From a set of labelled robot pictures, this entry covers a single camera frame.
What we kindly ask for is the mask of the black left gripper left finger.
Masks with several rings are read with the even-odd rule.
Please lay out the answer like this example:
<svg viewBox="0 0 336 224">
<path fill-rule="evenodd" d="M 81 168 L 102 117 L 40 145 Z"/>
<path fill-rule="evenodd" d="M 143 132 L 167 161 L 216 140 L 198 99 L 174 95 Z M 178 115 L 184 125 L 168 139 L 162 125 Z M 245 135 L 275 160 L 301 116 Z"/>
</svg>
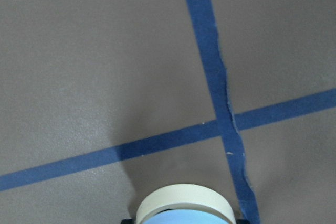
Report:
<svg viewBox="0 0 336 224">
<path fill-rule="evenodd" d="M 123 219 L 121 220 L 121 224 L 135 224 L 134 219 Z"/>
</svg>

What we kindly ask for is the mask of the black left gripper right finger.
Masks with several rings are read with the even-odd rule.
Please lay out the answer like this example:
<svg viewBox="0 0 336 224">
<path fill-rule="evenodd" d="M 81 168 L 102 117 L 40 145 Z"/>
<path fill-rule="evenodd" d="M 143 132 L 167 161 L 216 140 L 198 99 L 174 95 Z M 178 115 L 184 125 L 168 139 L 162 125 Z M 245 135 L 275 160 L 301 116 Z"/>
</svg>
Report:
<svg viewBox="0 0 336 224">
<path fill-rule="evenodd" d="M 248 220 L 246 220 L 246 219 L 236 219 L 236 224 L 248 224 Z"/>
</svg>

